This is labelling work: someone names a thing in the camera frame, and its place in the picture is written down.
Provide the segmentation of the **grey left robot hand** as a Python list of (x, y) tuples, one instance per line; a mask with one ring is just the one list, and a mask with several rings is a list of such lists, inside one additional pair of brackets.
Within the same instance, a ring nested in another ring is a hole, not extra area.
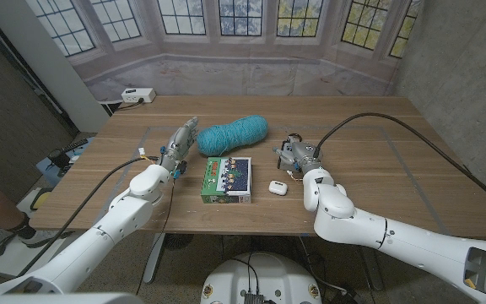
[(161, 153), (158, 164), (170, 173), (176, 171), (179, 163), (188, 155), (197, 136), (198, 118), (192, 117), (182, 127), (178, 128), (170, 137), (165, 151)]

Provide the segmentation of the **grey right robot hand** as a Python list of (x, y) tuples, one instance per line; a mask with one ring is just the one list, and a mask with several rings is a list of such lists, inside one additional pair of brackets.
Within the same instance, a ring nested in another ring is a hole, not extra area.
[(291, 133), (279, 148), (273, 151), (278, 155), (278, 169), (299, 172), (303, 175), (308, 171), (321, 167), (322, 152), (314, 156), (316, 146), (304, 142), (297, 133)]

